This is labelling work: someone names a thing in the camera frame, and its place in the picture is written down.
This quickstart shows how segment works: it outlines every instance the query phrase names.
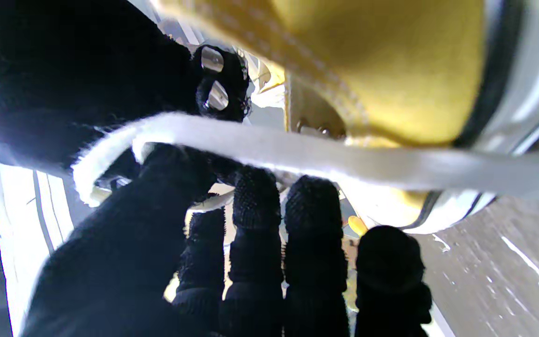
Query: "white rope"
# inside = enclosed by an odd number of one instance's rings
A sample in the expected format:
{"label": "white rope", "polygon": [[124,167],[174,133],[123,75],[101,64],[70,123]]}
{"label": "white rope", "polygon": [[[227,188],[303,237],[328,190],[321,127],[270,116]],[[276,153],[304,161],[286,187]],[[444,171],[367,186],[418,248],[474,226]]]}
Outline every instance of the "white rope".
{"label": "white rope", "polygon": [[160,113],[107,134],[73,166],[81,199],[126,149],[139,161],[147,143],[194,147],[233,160],[332,181],[387,185],[402,190],[479,190],[539,199],[539,154],[506,156],[443,149],[361,149],[340,142]]}

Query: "yellow fabric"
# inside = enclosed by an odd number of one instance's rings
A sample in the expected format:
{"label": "yellow fabric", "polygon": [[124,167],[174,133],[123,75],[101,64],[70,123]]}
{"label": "yellow fabric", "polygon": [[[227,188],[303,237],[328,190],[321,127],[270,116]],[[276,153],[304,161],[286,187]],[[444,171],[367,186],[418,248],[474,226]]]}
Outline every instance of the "yellow fabric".
{"label": "yellow fabric", "polygon": [[[340,115],[349,145],[446,147],[481,82],[483,0],[156,1],[296,74]],[[426,194],[388,195],[412,222]]]}
{"label": "yellow fabric", "polygon": [[360,217],[355,215],[349,216],[349,227],[351,230],[353,230],[353,232],[355,232],[355,234],[359,236],[363,236],[368,231],[365,222],[363,222]]}

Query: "white surface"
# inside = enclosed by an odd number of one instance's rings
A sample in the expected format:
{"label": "white surface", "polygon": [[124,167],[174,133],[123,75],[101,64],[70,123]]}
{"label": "white surface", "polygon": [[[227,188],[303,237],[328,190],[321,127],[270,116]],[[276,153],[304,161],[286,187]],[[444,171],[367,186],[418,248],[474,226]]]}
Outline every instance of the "white surface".
{"label": "white surface", "polygon": [[[14,336],[20,335],[34,283],[49,257],[33,177],[32,170],[0,164],[0,251]],[[53,215],[45,217],[44,226],[53,233],[51,242],[58,246],[62,243],[59,239],[65,240],[73,229],[63,183],[44,173],[38,177],[43,214]]]}

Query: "metal grommet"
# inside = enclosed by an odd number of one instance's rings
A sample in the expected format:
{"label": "metal grommet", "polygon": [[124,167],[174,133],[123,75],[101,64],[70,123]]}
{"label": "metal grommet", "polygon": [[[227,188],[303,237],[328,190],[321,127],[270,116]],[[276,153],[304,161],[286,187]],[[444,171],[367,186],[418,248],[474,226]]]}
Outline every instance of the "metal grommet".
{"label": "metal grommet", "polygon": [[215,81],[211,86],[205,105],[217,110],[224,110],[228,106],[228,94],[220,82]]}
{"label": "metal grommet", "polygon": [[224,57],[215,49],[203,47],[201,50],[201,68],[219,73],[224,68]]}
{"label": "metal grommet", "polygon": [[323,136],[326,136],[326,137],[331,137],[332,136],[332,133],[330,132],[330,130],[328,128],[325,128],[325,127],[321,127],[321,128],[318,128],[317,129],[319,132],[321,132],[321,134]]}

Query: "gray floor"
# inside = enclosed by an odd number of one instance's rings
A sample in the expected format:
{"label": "gray floor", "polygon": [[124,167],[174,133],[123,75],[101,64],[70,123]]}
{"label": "gray floor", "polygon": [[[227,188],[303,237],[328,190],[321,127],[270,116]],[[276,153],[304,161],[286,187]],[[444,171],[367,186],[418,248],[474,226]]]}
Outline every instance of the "gray floor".
{"label": "gray floor", "polygon": [[456,337],[539,336],[539,203],[500,198],[437,238],[417,235]]}

